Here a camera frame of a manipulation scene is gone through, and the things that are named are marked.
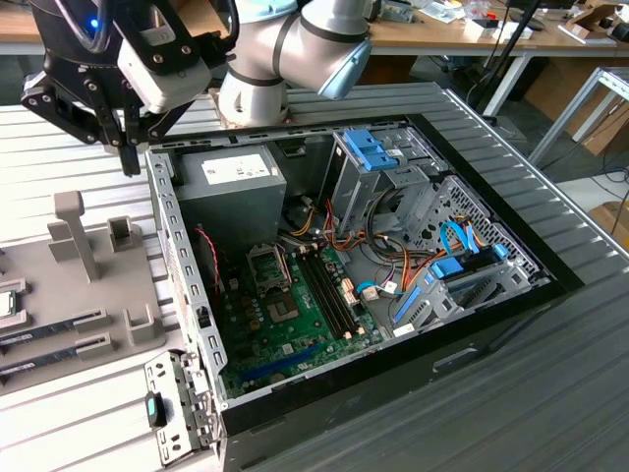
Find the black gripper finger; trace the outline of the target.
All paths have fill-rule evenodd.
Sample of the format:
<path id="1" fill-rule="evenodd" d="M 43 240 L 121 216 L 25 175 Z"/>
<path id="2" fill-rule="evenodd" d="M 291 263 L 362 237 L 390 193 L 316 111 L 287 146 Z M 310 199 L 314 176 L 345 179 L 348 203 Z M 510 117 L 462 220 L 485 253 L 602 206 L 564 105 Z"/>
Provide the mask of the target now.
<path id="1" fill-rule="evenodd" d="M 138 100 L 130 104 L 130 174 L 140 173 L 137 147 L 139 144 L 155 141 L 166 135 L 192 103 L 185 103 L 163 113 L 146 112 L 141 115 Z"/>
<path id="2" fill-rule="evenodd" d="M 87 106 L 91 112 L 60 97 L 45 73 L 33 78 L 33 87 L 24 89 L 21 104 L 84 144 L 100 142 L 113 147 L 118 152 L 123 173 L 130 176 L 131 145 L 123 135 L 102 85 L 93 75 L 80 74 L 80 77 L 79 84 L 86 93 Z"/>

